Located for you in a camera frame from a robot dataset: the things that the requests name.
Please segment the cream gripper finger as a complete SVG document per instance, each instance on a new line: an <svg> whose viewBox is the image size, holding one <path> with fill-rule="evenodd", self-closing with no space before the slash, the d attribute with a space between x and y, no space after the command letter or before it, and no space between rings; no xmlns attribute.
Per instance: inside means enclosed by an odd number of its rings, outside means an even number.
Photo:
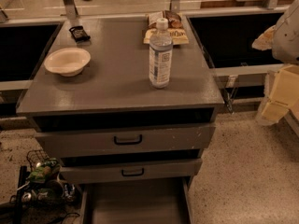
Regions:
<svg viewBox="0 0 299 224"><path fill-rule="evenodd" d="M278 122L299 100L299 66L286 64L274 73L271 91L266 95L262 118Z"/></svg>
<svg viewBox="0 0 299 224"><path fill-rule="evenodd" d="M273 25L266 29L258 38L256 38L253 43L252 47L257 50L268 50L272 48L273 36L275 32L276 26Z"/></svg>

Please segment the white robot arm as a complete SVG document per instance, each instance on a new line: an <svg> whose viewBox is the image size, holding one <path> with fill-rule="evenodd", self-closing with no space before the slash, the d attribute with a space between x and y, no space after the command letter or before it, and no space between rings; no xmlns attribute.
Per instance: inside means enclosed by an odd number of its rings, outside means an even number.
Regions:
<svg viewBox="0 0 299 224"><path fill-rule="evenodd" d="M294 0L277 23L266 29L252 45L257 50L272 50L283 66L269 72L257 121L268 126L278 123L299 100L299 0Z"/></svg>

